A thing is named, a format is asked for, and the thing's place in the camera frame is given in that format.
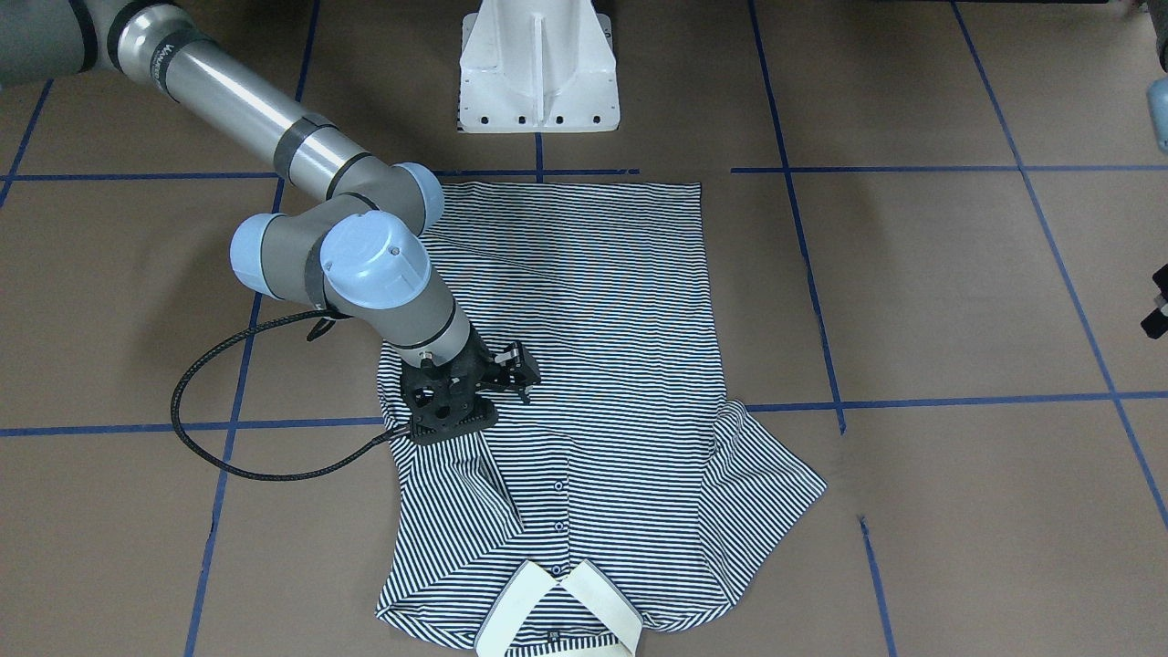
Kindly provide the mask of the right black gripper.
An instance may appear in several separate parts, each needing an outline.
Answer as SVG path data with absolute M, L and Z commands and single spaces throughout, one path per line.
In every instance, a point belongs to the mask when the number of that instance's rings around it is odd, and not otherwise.
M 494 353 L 482 340 L 471 339 L 456 358 L 456 369 L 475 392 L 514 392 L 523 403 L 541 383 L 537 359 L 522 341 L 512 341 Z

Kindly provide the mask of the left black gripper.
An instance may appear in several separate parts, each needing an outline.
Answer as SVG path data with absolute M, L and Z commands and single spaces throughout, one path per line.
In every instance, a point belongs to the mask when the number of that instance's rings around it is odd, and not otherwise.
M 1142 318 L 1142 331 L 1152 340 L 1160 339 L 1167 333 L 1167 295 L 1168 295 L 1168 265 L 1160 267 L 1156 274 L 1152 275 L 1152 281 L 1157 288 L 1157 296 L 1154 299 L 1154 310 Z

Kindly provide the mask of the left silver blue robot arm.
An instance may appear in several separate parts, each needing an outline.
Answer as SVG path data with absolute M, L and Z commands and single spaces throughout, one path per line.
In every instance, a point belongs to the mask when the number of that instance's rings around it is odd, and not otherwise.
M 1167 78 L 1156 79 L 1147 90 L 1150 108 L 1152 130 L 1159 150 L 1167 153 Z M 1143 333 L 1150 339 L 1160 339 L 1167 333 L 1167 265 L 1160 267 L 1152 281 L 1157 286 L 1155 310 L 1143 317 Z

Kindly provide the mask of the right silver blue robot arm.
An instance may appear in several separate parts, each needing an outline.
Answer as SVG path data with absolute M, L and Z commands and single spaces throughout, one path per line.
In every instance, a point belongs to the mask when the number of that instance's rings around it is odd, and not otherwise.
M 288 95 L 339 75 L 306 44 L 313 1 L 182 5 Z M 4 90 L 4 430 L 162 423 L 193 359 L 257 312 L 299 311 L 260 302 L 228 263 L 246 216 L 314 205 L 266 172 L 113 71 Z M 225 422 L 229 401 L 246 420 L 376 414 L 375 332 L 341 325 L 308 344 L 310 326 L 227 350 L 193 379 L 182 417 Z

